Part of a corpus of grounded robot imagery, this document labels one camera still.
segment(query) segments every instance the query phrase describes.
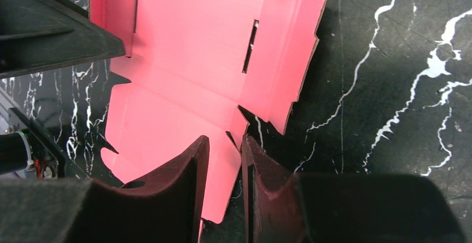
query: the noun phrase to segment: black marble table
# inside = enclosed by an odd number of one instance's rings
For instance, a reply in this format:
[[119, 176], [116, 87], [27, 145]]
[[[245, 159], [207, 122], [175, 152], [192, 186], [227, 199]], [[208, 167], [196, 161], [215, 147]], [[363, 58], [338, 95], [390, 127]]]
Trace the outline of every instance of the black marble table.
[[[317, 36], [287, 133], [252, 115], [249, 133], [293, 171], [429, 177], [472, 239], [472, 0], [328, 0]], [[98, 61], [0, 85], [85, 175], [119, 185], [100, 159], [114, 81]], [[240, 186], [203, 242], [244, 242]]]

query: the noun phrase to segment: black cylindrical object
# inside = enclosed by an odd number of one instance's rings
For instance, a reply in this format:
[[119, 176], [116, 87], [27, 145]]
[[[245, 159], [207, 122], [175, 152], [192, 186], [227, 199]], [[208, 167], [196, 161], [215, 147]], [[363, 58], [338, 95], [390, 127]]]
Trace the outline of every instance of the black cylindrical object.
[[31, 147], [22, 132], [0, 135], [0, 175], [26, 169]]

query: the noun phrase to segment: marble tabletop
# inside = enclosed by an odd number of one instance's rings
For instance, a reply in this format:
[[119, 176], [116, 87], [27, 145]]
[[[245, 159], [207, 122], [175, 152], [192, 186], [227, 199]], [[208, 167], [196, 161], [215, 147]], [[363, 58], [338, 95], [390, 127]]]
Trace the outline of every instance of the marble tabletop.
[[[72, 0], [87, 8], [88, 0]], [[472, 0], [328, 0], [287, 132], [249, 133], [292, 171], [411, 173], [440, 188], [472, 239]], [[4, 79], [0, 86], [90, 177], [100, 159], [109, 61]], [[240, 181], [203, 242], [244, 242]]]

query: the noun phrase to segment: slit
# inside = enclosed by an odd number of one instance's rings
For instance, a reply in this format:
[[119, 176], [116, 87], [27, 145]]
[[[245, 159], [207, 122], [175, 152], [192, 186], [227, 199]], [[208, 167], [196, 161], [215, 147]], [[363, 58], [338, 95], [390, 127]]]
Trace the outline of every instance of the slit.
[[136, 33], [136, 23], [137, 23], [137, 0], [134, 0], [134, 26], [133, 33]]
[[249, 39], [248, 52], [246, 53], [246, 59], [244, 60], [243, 73], [248, 72], [250, 55], [252, 53], [252, 50], [254, 49], [255, 33], [257, 32], [258, 27], [259, 27], [259, 21], [255, 19], [254, 20], [254, 25], [252, 26], [251, 37]]

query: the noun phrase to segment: unfolded cardboard box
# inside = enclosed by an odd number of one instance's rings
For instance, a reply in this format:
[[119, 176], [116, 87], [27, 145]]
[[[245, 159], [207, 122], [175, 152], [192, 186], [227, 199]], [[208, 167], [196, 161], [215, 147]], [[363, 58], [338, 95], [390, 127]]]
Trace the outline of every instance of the unfolded cardboard box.
[[[220, 223], [247, 128], [238, 105], [285, 132], [326, 0], [91, 0], [91, 19], [120, 37], [111, 70], [104, 163], [123, 182], [210, 138], [202, 218]], [[235, 145], [228, 138], [229, 132]]]

